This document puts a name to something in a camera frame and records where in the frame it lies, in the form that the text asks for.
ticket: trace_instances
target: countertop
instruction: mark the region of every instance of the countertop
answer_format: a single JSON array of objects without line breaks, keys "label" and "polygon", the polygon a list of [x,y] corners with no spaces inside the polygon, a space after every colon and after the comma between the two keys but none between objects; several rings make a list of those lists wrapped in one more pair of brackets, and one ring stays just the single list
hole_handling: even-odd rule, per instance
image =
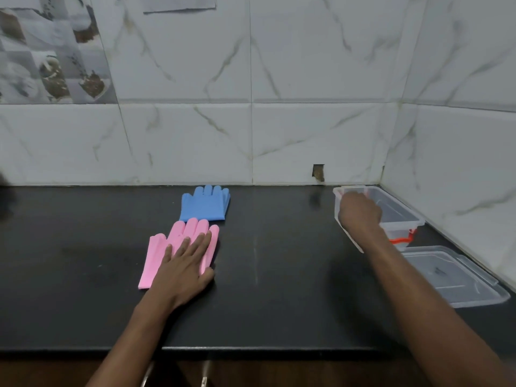
[{"label": "countertop", "polygon": [[[193,190],[3,188],[0,352],[109,350],[144,294],[137,285],[149,237],[168,234],[181,195]],[[164,351],[200,359],[406,353],[367,260],[333,218],[332,187],[230,192],[215,282],[172,316]],[[412,246],[431,245],[460,252],[426,225]],[[510,293],[504,304],[457,310],[503,358],[516,357]]]}]

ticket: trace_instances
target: clear plastic container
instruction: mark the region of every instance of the clear plastic container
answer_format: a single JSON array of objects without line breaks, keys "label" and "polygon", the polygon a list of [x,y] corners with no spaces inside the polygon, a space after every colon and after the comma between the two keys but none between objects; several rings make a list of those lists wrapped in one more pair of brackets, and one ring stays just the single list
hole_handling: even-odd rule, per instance
[{"label": "clear plastic container", "polygon": [[402,254],[453,308],[488,306],[510,298],[497,279],[447,247],[409,247]]},{"label": "clear plastic container", "polygon": [[[339,225],[342,195],[349,191],[364,193],[382,209],[380,226],[385,230],[391,243],[398,250],[404,250],[412,241],[412,236],[417,227],[425,225],[425,219],[421,215],[376,186],[342,186],[333,189],[335,194],[335,220],[337,220]],[[353,241],[355,246],[363,252],[348,232],[346,230],[344,232]]]}]

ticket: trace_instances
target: blue glove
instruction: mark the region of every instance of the blue glove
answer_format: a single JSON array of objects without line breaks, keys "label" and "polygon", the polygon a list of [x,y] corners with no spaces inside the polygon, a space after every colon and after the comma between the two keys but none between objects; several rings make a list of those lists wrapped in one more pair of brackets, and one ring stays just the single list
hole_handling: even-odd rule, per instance
[{"label": "blue glove", "polygon": [[188,193],[183,194],[179,220],[188,221],[192,217],[197,220],[225,220],[230,197],[229,190],[222,189],[220,186],[196,187],[193,196]]}]

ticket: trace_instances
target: person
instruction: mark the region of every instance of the person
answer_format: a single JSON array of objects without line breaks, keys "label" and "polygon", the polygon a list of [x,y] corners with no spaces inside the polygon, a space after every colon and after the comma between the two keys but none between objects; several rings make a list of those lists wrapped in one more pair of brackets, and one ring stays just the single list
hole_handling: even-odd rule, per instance
[{"label": "person", "polygon": [[[363,194],[346,193],[339,220],[364,250],[390,300],[415,360],[436,387],[506,387],[514,380],[498,356],[408,263],[379,226],[381,209]],[[139,386],[169,314],[209,284],[212,269],[199,276],[211,239],[185,239],[171,258],[165,252],[151,288],[135,307],[126,330],[87,387]]]}]

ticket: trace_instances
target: folded glove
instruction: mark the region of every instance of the folded glove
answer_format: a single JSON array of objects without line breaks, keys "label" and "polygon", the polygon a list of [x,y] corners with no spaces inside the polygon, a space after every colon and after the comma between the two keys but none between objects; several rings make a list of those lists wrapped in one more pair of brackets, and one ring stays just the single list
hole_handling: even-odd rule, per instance
[{"label": "folded glove", "polygon": [[224,220],[230,198],[229,190],[220,186],[196,187],[193,195],[183,194],[179,220],[188,221],[192,217],[198,220]]},{"label": "folded glove", "polygon": [[168,238],[165,238],[164,234],[151,236],[149,239],[149,247],[147,248],[144,271],[141,275],[138,289],[148,289],[151,287],[152,281],[161,266],[164,251],[168,245],[172,245],[173,257],[185,237],[190,237],[190,241],[193,242],[197,239],[199,234],[205,234],[208,229],[210,229],[212,232],[212,240],[199,265],[199,275],[202,275],[206,268],[212,263],[215,247],[217,246],[217,239],[219,237],[219,227],[217,225],[209,226],[210,224],[207,220],[199,221],[196,218],[192,218],[186,224],[183,221],[177,221],[173,225]]}]

